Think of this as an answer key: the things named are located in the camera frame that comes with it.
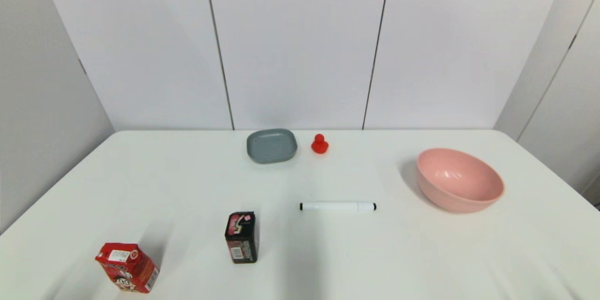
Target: red rubber duck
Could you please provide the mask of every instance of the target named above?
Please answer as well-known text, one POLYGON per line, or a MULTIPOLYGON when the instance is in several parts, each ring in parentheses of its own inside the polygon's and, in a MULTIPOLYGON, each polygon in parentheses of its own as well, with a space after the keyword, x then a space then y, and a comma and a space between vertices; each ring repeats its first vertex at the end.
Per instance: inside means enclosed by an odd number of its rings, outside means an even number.
POLYGON ((330 144, 325 141, 325 137, 322 134, 317 134, 315 136, 315 141, 310 147, 313 148, 313 151, 316 153, 325 153, 329 146, 330 144))

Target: black snack box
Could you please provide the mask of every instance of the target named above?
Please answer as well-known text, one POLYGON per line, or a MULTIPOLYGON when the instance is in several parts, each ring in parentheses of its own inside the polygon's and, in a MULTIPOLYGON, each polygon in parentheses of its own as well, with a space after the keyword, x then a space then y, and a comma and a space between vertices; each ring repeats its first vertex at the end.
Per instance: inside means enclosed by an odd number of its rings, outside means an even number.
POLYGON ((229 215, 225 240, 233 263, 255 263, 258 259, 258 231, 254 212, 229 215))

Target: gray dish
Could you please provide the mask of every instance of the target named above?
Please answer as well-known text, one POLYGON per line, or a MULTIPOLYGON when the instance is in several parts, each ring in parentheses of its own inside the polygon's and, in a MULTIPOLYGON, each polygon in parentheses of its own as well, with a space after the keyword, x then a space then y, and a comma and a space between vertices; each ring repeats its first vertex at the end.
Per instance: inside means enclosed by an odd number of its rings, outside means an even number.
POLYGON ((260 164, 287 161, 296 154, 296 137, 288 129, 260 130, 246 141, 248 156, 260 164))

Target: pink bowl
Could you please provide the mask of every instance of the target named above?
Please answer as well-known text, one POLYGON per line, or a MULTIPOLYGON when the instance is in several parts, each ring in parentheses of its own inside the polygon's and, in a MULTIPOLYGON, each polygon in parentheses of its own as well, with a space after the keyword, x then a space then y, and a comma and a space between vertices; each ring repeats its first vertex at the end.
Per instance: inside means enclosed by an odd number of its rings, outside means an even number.
POLYGON ((451 212, 477 212, 504 194, 502 178, 481 160, 452 149, 429 149, 417 159, 419 188, 451 212))

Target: dry erase marker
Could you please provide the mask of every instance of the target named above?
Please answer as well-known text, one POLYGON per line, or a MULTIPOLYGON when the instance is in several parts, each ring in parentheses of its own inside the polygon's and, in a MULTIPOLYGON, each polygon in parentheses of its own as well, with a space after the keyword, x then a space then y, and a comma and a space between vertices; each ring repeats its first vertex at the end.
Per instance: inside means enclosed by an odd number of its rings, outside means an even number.
POLYGON ((366 212, 377 210, 374 202, 301 202, 303 211, 366 212))

